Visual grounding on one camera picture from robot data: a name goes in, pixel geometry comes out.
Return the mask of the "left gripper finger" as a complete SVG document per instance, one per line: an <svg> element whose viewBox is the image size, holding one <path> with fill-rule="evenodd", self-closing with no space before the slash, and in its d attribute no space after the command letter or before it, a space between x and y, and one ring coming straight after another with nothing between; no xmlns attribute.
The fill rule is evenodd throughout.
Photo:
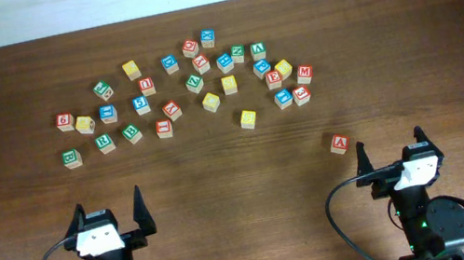
<svg viewBox="0 0 464 260"><path fill-rule="evenodd" d="M143 236L151 236L152 234L156 234L157 225L155 224L151 213L146 208L145 202L143 202L143 195L139 186L134 186L133 192L133 220L143 232Z"/></svg>
<svg viewBox="0 0 464 260"><path fill-rule="evenodd" d="M74 216L72 218L71 224L69 225L65 238L71 238L76 236L79 232L82 232L84 229L84 223L86 221L86 213L84 212L84 207L81 204L75 205Z"/></svg>

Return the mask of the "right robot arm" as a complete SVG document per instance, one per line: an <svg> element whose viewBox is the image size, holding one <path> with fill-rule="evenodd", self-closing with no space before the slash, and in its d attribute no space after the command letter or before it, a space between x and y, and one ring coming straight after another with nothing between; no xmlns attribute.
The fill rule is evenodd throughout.
<svg viewBox="0 0 464 260"><path fill-rule="evenodd" d="M374 168L357 142L357 185L369 185L372 198L388 198L395 208L411 249L399 260L464 260L464 199L428 195L444 154L420 127L413 135L416 141L403 148L402 159L382 169Z"/></svg>

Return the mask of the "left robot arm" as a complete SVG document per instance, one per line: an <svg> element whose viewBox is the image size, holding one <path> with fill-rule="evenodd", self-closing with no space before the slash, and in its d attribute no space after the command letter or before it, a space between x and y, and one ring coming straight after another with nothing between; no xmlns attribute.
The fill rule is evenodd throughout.
<svg viewBox="0 0 464 260"><path fill-rule="evenodd" d="M83 260L134 260L133 252L148 245L147 238L156 234L157 225L143 202L140 188L135 186L133 192L136 229L121 234L112 211L86 213L81 204L76 205L64 249L74 251Z"/></svg>

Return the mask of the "green R block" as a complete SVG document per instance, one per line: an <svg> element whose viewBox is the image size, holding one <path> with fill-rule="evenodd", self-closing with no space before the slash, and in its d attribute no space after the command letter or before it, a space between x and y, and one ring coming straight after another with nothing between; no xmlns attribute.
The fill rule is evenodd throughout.
<svg viewBox="0 0 464 260"><path fill-rule="evenodd" d="M112 138L109 136L109 134L106 133L98 136L94 140L94 143L96 144L97 148L102 152L102 154L108 154L116 149L116 145L113 142Z"/></svg>

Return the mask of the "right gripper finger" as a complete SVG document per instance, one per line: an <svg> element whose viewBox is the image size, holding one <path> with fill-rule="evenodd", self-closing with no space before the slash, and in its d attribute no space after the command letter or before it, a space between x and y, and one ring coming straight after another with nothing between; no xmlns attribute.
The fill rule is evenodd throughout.
<svg viewBox="0 0 464 260"><path fill-rule="evenodd" d="M358 176L373 172L374 167L372 166L372 163L369 160L366 151L364 150L364 144L360 141L357 141L355 145Z"/></svg>
<svg viewBox="0 0 464 260"><path fill-rule="evenodd" d="M415 149L433 147L432 141L428 138L425 131L419 126L414 127L413 135L416 139L416 143L414 145Z"/></svg>

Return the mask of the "yellow S block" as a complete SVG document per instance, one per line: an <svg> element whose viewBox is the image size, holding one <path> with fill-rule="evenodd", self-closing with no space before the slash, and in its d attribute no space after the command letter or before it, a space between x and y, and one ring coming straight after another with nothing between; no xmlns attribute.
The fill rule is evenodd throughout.
<svg viewBox="0 0 464 260"><path fill-rule="evenodd" d="M256 112L251 110L242 110L240 114L240 126L243 129L251 129L254 130L255 123L256 123Z"/></svg>
<svg viewBox="0 0 464 260"><path fill-rule="evenodd" d="M233 75L228 75L221 78L222 87L226 95L235 94L238 91L238 84Z"/></svg>

